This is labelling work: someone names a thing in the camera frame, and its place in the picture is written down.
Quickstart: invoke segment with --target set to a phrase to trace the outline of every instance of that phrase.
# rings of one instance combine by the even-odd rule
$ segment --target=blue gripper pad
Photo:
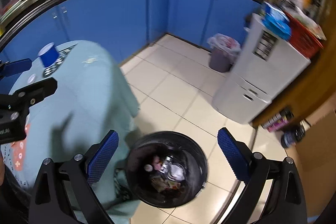
[[[99,146],[97,152],[90,156],[89,161],[86,162],[87,182],[90,186],[100,180],[114,152],[118,148],[118,144],[118,133],[113,130],[110,130],[101,143],[97,144]]]
[[[237,179],[247,184],[250,180],[249,163],[237,147],[235,138],[226,128],[222,128],[218,131],[217,141]]]

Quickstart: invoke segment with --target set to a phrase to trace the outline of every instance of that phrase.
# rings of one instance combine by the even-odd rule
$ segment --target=red basket
[[[312,58],[321,48],[320,41],[300,21],[285,12],[289,19],[292,36],[289,43],[304,57]]]

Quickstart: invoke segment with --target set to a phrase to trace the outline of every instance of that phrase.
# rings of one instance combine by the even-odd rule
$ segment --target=white trash bag
[[[215,34],[213,37],[210,37],[207,41],[210,45],[210,48],[217,48],[220,49],[224,56],[226,56],[231,64],[234,64],[240,51],[240,44],[237,40],[233,39],[232,37],[228,37],[224,34],[218,33]]]

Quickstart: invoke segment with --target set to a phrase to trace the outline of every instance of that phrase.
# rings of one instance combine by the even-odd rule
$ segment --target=refrigerator
[[[308,58],[253,14],[242,52],[216,91],[212,106],[235,122],[249,123],[309,64]]]

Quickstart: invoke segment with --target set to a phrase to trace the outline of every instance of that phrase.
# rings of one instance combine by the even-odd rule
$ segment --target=light blue tablecloth
[[[126,223],[138,201],[110,206],[116,198],[113,173],[116,163],[127,157],[129,147],[125,138],[134,130],[133,117],[137,115],[138,102],[118,65],[99,44],[71,41],[58,46],[57,50],[74,44],[64,63],[50,76],[58,82],[55,94],[30,107],[23,170],[12,168],[11,144],[3,145],[1,151],[18,183],[30,192],[43,159],[69,160],[99,143],[110,129],[117,131],[119,146],[100,181],[92,188],[112,219]],[[20,75],[10,94],[26,86],[33,73],[35,82],[43,80],[43,70],[37,58],[31,69]]]

